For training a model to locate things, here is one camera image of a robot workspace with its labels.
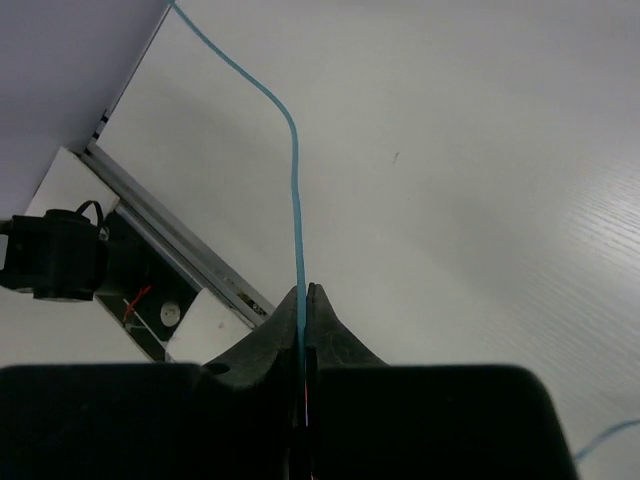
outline table surface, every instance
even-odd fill
[[[640,4],[181,4],[296,119],[308,280],[365,344],[532,369],[574,450],[640,416]],[[287,126],[175,14],[99,145],[272,303],[294,284]]]

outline blue wire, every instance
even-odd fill
[[[591,440],[587,445],[580,450],[578,453],[574,455],[574,460],[576,463],[582,462],[585,458],[587,458],[593,451],[602,445],[605,441],[613,437],[614,435],[626,430],[627,428],[640,426],[640,418],[635,420],[627,420],[626,422],[616,423],[606,428],[598,435],[596,435],[593,440]]]
[[[271,90],[256,80],[249,72],[233,61],[226,53],[207,37],[200,30],[187,14],[180,8],[175,1],[165,0],[165,2],[178,14],[182,21],[191,29],[202,42],[213,52],[224,60],[227,65],[242,75],[251,85],[260,90],[284,115],[289,131],[291,132],[291,200],[293,203],[293,228],[295,240],[296,254],[296,276],[297,276],[297,329],[298,329],[298,371],[300,378],[305,379],[305,331],[307,328],[307,283],[304,271],[304,248],[302,241],[302,207],[300,205],[300,190],[298,188],[298,164],[299,164],[299,146],[298,146],[298,129],[293,117],[287,110],[287,107],[276,97]],[[300,382],[301,388],[304,389],[304,381]]]

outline black cable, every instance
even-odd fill
[[[96,217],[98,217],[98,231],[100,232],[104,227],[104,214],[102,213],[102,207],[100,206],[100,203],[97,200],[87,200],[86,202],[84,202],[82,205],[78,207],[78,209],[76,210],[76,213],[83,214],[85,210],[89,208],[91,205],[93,205],[93,207],[96,210]]]

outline black device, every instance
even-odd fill
[[[69,212],[17,220],[3,232],[10,249],[23,245],[7,256],[8,275],[16,265],[32,273],[21,289],[82,300],[106,278],[90,246],[98,226]],[[0,478],[577,479],[530,372],[388,366],[338,320],[322,286],[309,287],[306,308],[305,378],[295,289],[203,366],[1,370]]]

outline red wire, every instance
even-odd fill
[[[127,321],[127,318],[129,317],[129,315],[133,313],[134,307],[138,304],[138,302],[140,302],[140,300],[142,300],[142,297],[144,297],[150,291],[151,291],[151,285],[148,285],[147,287],[140,289],[140,291],[138,292],[138,296],[133,299],[133,302],[127,305],[127,308],[124,311],[124,317],[122,318],[122,323],[125,323]]]

